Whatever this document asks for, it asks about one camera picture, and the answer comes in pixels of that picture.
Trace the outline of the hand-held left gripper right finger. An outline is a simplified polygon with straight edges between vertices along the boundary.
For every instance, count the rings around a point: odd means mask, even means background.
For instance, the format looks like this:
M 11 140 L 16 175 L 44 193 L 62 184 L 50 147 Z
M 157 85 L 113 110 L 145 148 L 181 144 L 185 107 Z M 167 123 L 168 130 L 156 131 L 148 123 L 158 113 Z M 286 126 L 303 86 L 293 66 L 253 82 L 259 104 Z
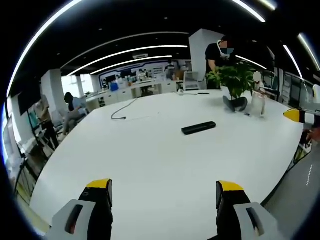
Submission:
M 283 240 L 277 220 L 244 189 L 224 180 L 216 182 L 217 240 Z

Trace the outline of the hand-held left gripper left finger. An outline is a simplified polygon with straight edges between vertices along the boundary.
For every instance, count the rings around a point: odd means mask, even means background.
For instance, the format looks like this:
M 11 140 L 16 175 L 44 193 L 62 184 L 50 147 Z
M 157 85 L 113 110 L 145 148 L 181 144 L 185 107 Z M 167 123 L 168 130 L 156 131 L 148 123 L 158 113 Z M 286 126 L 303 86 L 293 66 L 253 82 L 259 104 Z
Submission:
M 113 224 L 112 180 L 90 182 L 52 218 L 45 240 L 110 240 Z

